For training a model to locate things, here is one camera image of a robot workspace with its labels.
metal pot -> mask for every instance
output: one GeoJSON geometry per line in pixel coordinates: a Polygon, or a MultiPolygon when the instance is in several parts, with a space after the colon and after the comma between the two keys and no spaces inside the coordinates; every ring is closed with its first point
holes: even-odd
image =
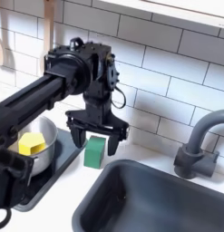
{"type": "MultiPolygon", "coordinates": [[[[45,139],[45,149],[30,156],[34,158],[32,176],[36,176],[37,174],[46,170],[53,161],[54,145],[57,139],[58,130],[52,121],[44,116],[40,116],[20,130],[18,140],[20,140],[20,138],[26,132],[41,132],[45,139]]],[[[18,141],[15,142],[9,149],[18,152],[18,141]]]]}

yellow sponge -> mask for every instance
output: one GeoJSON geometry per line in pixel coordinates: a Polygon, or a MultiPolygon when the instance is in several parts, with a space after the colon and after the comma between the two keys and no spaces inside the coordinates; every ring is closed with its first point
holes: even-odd
{"type": "Polygon", "coordinates": [[[42,133],[25,133],[18,142],[19,153],[30,156],[44,150],[45,140],[42,133]]]}

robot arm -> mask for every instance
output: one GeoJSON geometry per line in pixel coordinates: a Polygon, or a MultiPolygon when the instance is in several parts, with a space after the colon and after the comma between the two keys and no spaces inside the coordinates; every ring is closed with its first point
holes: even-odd
{"type": "Polygon", "coordinates": [[[108,154],[113,155],[119,141],[127,139],[129,124],[112,114],[112,92],[118,73],[111,47],[84,44],[72,39],[70,46],[60,46],[44,58],[44,76],[8,99],[0,102],[0,208],[19,204],[29,185],[34,161],[7,148],[18,138],[18,131],[54,103],[68,95],[83,93],[84,111],[68,111],[67,125],[77,147],[85,142],[86,131],[110,136],[108,154]]]}

shelf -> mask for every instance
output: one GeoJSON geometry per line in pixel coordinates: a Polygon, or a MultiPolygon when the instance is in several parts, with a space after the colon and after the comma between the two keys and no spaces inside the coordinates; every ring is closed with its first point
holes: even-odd
{"type": "Polygon", "coordinates": [[[224,28],[224,0],[102,0],[143,11],[224,28]]]}

sink basin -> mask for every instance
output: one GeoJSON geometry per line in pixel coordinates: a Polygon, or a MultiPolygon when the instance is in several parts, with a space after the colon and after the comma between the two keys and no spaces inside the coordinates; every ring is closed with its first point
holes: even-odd
{"type": "Polygon", "coordinates": [[[135,161],[115,161],[74,212],[73,231],[224,232],[224,194],[135,161]]]}

